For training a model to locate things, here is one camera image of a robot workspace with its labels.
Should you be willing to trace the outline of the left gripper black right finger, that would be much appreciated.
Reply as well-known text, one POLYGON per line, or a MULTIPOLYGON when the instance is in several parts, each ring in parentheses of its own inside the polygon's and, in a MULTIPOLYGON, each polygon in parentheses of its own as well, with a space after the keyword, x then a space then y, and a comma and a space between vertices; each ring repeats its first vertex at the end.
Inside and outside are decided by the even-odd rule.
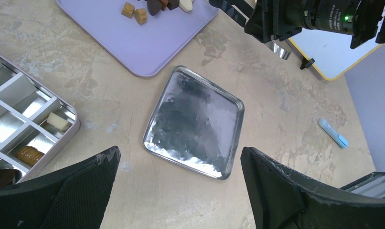
POLYGON ((254 147, 244 147, 240 160, 258 229, 385 229, 385 192, 360 191, 377 174, 336 188, 254 147))

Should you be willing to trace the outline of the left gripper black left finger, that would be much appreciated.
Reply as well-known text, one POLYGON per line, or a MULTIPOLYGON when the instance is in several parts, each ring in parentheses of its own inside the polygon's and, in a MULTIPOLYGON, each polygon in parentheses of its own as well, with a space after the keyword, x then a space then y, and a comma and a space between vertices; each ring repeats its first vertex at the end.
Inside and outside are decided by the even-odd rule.
POLYGON ((0 190, 0 229, 98 229, 121 158, 112 146, 0 190))

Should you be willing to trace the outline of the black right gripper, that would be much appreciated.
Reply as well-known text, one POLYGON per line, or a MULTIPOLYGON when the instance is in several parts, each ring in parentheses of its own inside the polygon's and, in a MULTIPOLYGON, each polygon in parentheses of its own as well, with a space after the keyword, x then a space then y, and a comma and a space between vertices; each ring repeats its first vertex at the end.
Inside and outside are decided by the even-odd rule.
POLYGON ((300 11, 302 0, 258 0, 252 8, 245 0, 208 0, 213 7, 221 9, 241 27, 244 32, 261 43, 284 41, 300 32, 303 18, 300 11))

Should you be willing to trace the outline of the pink divided chocolate tin box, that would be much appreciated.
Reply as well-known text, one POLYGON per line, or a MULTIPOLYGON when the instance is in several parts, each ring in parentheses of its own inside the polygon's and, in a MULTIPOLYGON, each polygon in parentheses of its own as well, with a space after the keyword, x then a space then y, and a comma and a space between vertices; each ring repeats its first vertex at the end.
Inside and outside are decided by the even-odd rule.
POLYGON ((51 162, 79 130, 76 110, 66 101, 0 55, 0 169, 22 172, 30 180, 51 162), (46 122, 55 113, 71 123, 64 132, 46 122), (44 156, 30 166, 16 157, 24 146, 44 156))

